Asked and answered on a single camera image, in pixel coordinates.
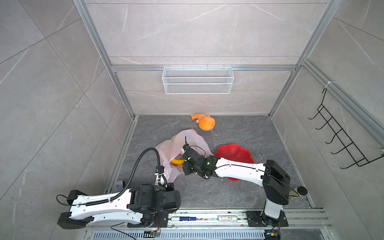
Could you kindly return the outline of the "small round black-top container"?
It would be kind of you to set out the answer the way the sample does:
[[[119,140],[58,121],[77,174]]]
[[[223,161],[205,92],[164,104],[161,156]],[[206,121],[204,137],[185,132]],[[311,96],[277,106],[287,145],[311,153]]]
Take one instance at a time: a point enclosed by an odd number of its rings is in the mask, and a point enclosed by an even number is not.
[[[126,186],[126,182],[124,180],[116,181],[112,185],[111,193],[119,193],[121,192]]]

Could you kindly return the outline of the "yellow fake banana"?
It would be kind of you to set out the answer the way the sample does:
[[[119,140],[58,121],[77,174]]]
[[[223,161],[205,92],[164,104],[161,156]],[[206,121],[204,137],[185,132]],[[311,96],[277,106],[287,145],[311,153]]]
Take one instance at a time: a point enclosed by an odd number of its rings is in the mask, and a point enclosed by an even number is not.
[[[185,160],[177,160],[177,159],[173,159],[173,160],[171,160],[171,163],[172,163],[173,165],[180,166],[180,165],[182,165],[182,164],[184,163],[184,161],[185,161]]]

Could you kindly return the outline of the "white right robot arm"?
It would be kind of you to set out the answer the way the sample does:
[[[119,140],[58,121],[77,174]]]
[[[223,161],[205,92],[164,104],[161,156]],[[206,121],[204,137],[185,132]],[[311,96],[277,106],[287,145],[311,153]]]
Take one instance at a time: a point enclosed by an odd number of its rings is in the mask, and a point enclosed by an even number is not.
[[[234,178],[264,188],[267,200],[258,221],[264,226],[285,227],[283,206],[289,204],[291,177],[275,162],[264,164],[234,162],[217,156],[204,157],[188,144],[182,148],[185,175],[198,174],[203,179]]]

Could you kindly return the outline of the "orange toy fruit with loop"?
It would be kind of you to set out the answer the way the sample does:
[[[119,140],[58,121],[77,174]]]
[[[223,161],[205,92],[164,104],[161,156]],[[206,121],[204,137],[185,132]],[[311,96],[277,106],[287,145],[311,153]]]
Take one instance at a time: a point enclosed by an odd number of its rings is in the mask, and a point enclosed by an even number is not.
[[[199,128],[203,131],[212,132],[215,125],[216,125],[216,121],[214,118],[212,118],[209,115],[202,114],[202,113],[191,115],[191,118],[192,118],[192,120],[196,121],[196,123],[199,125]]]

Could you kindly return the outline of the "pink plastic bag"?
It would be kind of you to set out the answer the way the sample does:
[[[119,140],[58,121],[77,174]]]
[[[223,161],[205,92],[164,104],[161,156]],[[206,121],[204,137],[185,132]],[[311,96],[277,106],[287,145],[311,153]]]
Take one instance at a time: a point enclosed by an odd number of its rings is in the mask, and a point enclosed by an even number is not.
[[[204,155],[205,158],[213,155],[204,138],[193,129],[181,131],[171,139],[157,145],[156,149],[160,155],[161,165],[165,167],[165,175],[169,183],[173,183],[179,175],[184,174],[182,165],[173,165],[171,160],[182,159],[181,153],[185,138],[187,138],[187,143],[192,146],[192,149],[200,155]]]

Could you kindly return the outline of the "blue marker pen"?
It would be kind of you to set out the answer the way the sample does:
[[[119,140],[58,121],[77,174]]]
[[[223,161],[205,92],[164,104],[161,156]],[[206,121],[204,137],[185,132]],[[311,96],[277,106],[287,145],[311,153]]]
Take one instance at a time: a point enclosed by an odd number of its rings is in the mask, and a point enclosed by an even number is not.
[[[190,222],[190,221],[197,221],[198,218],[196,217],[179,217],[180,222]]]

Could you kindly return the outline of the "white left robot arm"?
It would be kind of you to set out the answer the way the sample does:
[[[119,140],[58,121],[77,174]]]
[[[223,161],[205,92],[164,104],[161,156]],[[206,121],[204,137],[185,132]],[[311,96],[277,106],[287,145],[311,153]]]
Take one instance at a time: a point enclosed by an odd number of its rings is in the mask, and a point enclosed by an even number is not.
[[[83,229],[101,223],[127,224],[129,228],[167,225],[164,220],[181,206],[181,195],[173,184],[161,187],[142,184],[123,194],[88,196],[72,190],[67,198],[68,212],[61,213],[57,224],[65,230]]]

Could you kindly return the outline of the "red flower-shaped plate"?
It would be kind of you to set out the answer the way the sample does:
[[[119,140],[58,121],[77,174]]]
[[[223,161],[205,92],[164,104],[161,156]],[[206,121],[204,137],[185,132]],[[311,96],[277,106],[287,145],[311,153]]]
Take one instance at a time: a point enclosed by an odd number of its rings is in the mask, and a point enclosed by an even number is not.
[[[247,149],[236,144],[222,145],[218,148],[215,156],[221,158],[218,160],[215,170],[218,177],[236,181],[244,180],[257,185],[262,183],[257,171],[244,168],[245,164],[255,164]]]

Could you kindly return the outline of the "white tube on rail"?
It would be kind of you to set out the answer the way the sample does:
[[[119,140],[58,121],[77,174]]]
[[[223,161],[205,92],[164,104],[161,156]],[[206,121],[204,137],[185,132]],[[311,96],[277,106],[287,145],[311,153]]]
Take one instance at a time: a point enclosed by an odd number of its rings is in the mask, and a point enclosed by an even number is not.
[[[237,222],[238,217],[237,216],[218,216],[218,221],[219,222]]]

